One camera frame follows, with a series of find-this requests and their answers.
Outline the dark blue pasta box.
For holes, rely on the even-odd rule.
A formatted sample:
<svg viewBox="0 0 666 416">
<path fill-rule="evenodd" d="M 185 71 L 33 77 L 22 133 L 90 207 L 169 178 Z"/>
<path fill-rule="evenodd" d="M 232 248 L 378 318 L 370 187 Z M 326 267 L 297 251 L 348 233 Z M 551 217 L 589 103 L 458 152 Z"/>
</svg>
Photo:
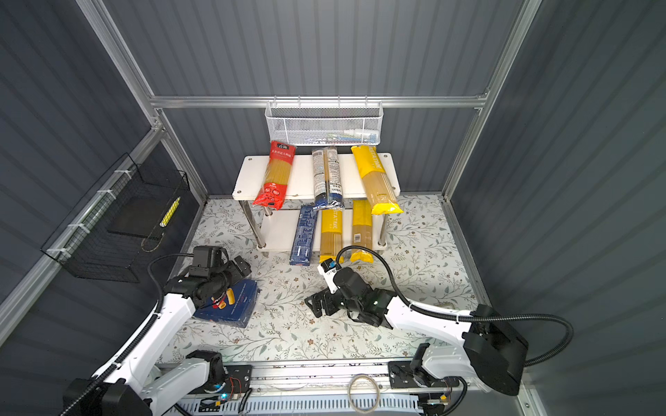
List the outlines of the dark blue pasta box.
<svg viewBox="0 0 666 416">
<path fill-rule="evenodd" d="M 258 297 L 258 284 L 244 279 L 230 288 L 216 303 L 197 310 L 194 318 L 244 329 L 247 327 Z"/>
</svg>

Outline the blue spaghetti box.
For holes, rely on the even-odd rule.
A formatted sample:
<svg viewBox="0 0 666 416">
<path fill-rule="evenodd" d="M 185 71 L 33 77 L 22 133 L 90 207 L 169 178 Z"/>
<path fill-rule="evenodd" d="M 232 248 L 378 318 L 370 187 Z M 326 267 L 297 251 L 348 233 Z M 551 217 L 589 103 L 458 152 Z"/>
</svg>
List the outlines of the blue spaghetti box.
<svg viewBox="0 0 666 416">
<path fill-rule="evenodd" d="M 298 215 L 297 228 L 291 247 L 290 265 L 309 266 L 317 226 L 314 205 L 303 205 Z"/>
</svg>

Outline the yellow Pastatime spaghetti pack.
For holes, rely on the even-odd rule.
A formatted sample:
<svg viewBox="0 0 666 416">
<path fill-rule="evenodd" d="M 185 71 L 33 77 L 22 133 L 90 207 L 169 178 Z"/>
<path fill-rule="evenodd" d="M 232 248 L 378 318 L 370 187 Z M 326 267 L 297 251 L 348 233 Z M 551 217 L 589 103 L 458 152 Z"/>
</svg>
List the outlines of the yellow Pastatime spaghetti pack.
<svg viewBox="0 0 666 416">
<path fill-rule="evenodd" d="M 319 263 L 335 260 L 343 249 L 343 210 L 322 211 Z"/>
</svg>

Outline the red spaghetti pack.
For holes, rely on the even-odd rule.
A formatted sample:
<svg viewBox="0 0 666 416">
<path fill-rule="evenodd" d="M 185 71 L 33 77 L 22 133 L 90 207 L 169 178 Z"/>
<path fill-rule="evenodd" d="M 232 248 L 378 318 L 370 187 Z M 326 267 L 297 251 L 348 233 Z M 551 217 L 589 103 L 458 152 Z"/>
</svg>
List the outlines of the red spaghetti pack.
<svg viewBox="0 0 666 416">
<path fill-rule="evenodd" d="M 297 148 L 292 145 L 280 141 L 272 142 L 264 182 L 253 201 L 255 206 L 274 210 L 283 207 L 296 152 Z"/>
</svg>

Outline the clear blue spaghetti pack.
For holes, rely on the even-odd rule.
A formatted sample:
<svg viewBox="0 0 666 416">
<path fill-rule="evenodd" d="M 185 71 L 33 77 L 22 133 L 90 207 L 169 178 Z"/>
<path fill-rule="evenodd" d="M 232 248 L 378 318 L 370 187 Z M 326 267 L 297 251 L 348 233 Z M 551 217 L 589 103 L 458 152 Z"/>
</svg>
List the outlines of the clear blue spaghetti pack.
<svg viewBox="0 0 666 416">
<path fill-rule="evenodd" d="M 335 147 L 314 150 L 313 185 L 314 211 L 343 209 L 343 187 L 338 151 Z"/>
</svg>

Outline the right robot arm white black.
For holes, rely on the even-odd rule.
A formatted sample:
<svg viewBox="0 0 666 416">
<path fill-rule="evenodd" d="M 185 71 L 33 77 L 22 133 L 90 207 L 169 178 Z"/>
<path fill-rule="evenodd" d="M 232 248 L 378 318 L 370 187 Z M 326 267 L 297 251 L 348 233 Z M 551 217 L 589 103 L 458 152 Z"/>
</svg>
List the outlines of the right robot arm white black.
<svg viewBox="0 0 666 416">
<path fill-rule="evenodd" d="M 317 271 L 327 287 L 305 300 L 315 317 L 343 310 L 354 322 L 428 337 L 411 361 L 390 363 L 393 388 L 443 388 L 453 385 L 456 377 L 471 377 L 486 391 L 519 393 L 528 343 L 492 308 L 451 310 L 452 320 L 439 319 L 433 316 L 434 306 L 418 313 L 411 301 L 403 302 L 393 291 L 372 288 L 357 272 L 331 259 Z"/>
</svg>

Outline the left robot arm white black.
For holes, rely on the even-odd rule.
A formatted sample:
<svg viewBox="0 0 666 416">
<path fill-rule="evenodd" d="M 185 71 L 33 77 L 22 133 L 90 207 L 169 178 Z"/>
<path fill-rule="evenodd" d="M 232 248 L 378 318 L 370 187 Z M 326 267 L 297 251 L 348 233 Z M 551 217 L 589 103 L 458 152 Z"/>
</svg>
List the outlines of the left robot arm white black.
<svg viewBox="0 0 666 416">
<path fill-rule="evenodd" d="M 180 274 L 155 285 L 156 304 L 128 341 L 90 378 L 69 384 L 63 415 L 163 415 L 180 410 L 192 391 L 216 395 L 232 385 L 222 355 L 213 351 L 195 350 L 158 372 L 156 362 L 183 324 L 251 275 L 249 263 L 223 247 L 197 246 L 188 256 L 192 262 Z"/>
</svg>

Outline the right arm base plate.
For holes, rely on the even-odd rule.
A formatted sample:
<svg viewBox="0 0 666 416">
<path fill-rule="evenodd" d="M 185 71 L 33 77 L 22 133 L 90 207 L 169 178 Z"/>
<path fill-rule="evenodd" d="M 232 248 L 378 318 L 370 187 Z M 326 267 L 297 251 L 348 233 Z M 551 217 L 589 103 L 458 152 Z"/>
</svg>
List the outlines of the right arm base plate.
<svg viewBox="0 0 666 416">
<path fill-rule="evenodd" d="M 448 390 L 461 385 L 456 377 L 435 379 L 423 369 L 412 369 L 411 361 L 389 362 L 388 377 L 390 386 L 394 389 L 440 388 Z"/>
</svg>

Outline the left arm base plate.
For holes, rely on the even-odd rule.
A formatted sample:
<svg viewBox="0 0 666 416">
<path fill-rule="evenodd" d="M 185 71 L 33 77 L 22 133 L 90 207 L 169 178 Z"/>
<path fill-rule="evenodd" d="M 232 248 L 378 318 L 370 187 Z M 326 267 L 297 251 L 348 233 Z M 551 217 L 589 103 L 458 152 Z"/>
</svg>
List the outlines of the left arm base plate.
<svg viewBox="0 0 666 416">
<path fill-rule="evenodd" d="M 225 367 L 225 379 L 213 383 L 211 386 L 204 386 L 196 390 L 197 393 L 209 393 L 214 395 L 243 395 L 251 387 L 251 365 L 231 365 Z"/>
</svg>

